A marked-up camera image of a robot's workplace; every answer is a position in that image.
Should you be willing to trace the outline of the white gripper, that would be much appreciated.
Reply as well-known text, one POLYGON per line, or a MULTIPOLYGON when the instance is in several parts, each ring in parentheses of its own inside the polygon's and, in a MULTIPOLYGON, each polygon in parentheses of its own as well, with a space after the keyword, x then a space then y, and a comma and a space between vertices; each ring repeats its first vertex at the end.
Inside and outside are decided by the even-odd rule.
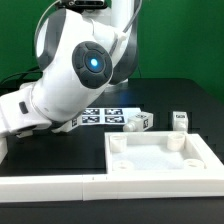
POLYGON ((32 103, 32 85, 0 97, 0 136, 17 134, 21 139, 33 135, 33 130, 51 126, 32 103))

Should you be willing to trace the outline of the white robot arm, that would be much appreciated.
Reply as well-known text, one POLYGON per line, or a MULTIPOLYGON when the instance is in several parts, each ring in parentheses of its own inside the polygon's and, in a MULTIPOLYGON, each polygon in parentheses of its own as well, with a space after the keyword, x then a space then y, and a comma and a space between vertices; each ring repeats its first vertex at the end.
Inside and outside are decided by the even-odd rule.
POLYGON ((35 32, 42 77, 0 97, 0 137, 44 130, 79 116, 118 71, 136 60, 137 16, 142 0, 57 0, 35 32))

